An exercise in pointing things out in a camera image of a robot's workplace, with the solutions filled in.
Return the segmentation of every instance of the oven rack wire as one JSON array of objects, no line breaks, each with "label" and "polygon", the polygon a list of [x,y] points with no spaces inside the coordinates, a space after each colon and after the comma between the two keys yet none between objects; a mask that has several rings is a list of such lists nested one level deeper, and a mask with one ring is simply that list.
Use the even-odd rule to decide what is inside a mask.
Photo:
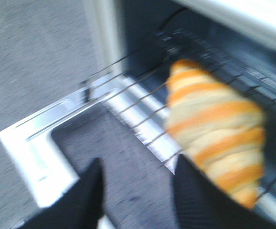
[{"label": "oven rack wire", "polygon": [[[276,76],[275,78],[273,78],[273,76],[267,76],[260,73],[254,68],[243,64],[240,60],[237,60],[222,52],[221,50],[215,48],[207,41],[183,29],[175,30],[173,34],[169,35],[163,31],[157,32],[154,37],[155,39],[151,42],[148,42],[145,46],[142,46],[139,49],[131,52],[129,55],[124,56],[120,60],[110,64],[106,68],[98,71],[97,73],[91,75],[85,81],[83,81],[82,84],[86,87],[86,90],[88,91],[88,93],[85,93],[84,96],[86,97],[91,95],[92,97],[93,94],[96,94],[95,91],[115,80],[126,81],[127,84],[122,89],[114,92],[106,92],[100,96],[102,98],[105,97],[105,101],[109,103],[114,98],[117,98],[119,95],[126,94],[132,89],[138,87],[139,90],[144,91],[144,95],[136,97],[135,101],[129,103],[126,107],[114,111],[114,114],[120,120],[126,119],[125,113],[127,111],[135,107],[141,109],[141,106],[145,106],[148,102],[150,103],[150,101],[152,102],[156,100],[156,96],[154,96],[154,94],[159,90],[163,90],[166,84],[165,81],[163,81],[159,83],[155,89],[148,92],[140,86],[141,83],[143,83],[145,80],[150,80],[153,77],[156,77],[156,74],[158,72],[165,71],[174,60],[180,58],[188,58],[200,62],[206,70],[210,71],[219,80],[235,88],[245,96],[250,97],[251,99],[258,102],[266,111],[266,113],[269,114],[269,116],[273,116],[275,118],[273,119],[273,126],[270,125],[268,127],[269,130],[275,131]],[[144,50],[149,48],[150,46],[155,46],[157,49],[165,50],[166,55],[162,57],[161,62],[139,75],[128,77],[127,75],[130,70],[139,67],[139,63],[136,63],[130,67],[125,68],[122,73],[116,74],[104,81],[102,80],[100,83],[97,83],[98,79],[101,78],[101,74],[103,74],[103,72],[109,70],[109,68],[111,67],[114,67],[114,65],[116,64],[126,62],[128,58],[131,58],[137,53],[143,53]],[[156,108],[153,107],[152,109],[150,109],[148,115],[144,119],[139,120],[135,124],[132,124],[130,126],[136,133],[138,133],[138,138],[140,138],[140,140],[152,151],[156,151],[156,149],[152,148],[151,146],[157,141],[161,140],[163,137],[165,137],[165,139],[169,139],[168,141],[170,142],[174,142],[162,128],[164,119],[167,117],[168,114],[169,109],[166,107],[166,105],[159,103]],[[152,121],[154,118],[159,118],[160,120],[157,123],[160,131],[158,131],[158,134],[152,139],[146,140],[145,137],[140,134],[141,131],[139,130],[139,127],[141,127],[148,121]],[[180,153],[184,154],[183,149],[181,149],[176,143],[173,144],[174,151],[168,157],[161,158],[160,156],[158,156],[158,153],[154,153],[172,172],[177,158],[176,155]],[[275,183],[276,177],[263,187],[263,189],[260,191],[259,198],[270,192],[271,187]]]}]

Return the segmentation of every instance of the gray floor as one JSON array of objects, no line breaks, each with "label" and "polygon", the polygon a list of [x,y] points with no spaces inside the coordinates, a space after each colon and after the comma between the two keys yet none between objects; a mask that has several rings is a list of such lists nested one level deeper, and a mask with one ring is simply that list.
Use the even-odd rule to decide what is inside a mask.
[{"label": "gray floor", "polygon": [[[95,64],[80,0],[0,0],[0,131],[77,89]],[[0,229],[36,210],[0,144]]]}]

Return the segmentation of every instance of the baked pastry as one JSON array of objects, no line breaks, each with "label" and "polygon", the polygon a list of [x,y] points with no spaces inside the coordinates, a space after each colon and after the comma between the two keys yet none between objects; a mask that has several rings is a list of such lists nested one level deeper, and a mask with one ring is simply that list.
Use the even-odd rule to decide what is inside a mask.
[{"label": "baked pastry", "polygon": [[253,208],[263,175],[261,108],[188,60],[172,65],[167,90],[167,132],[220,189]]}]

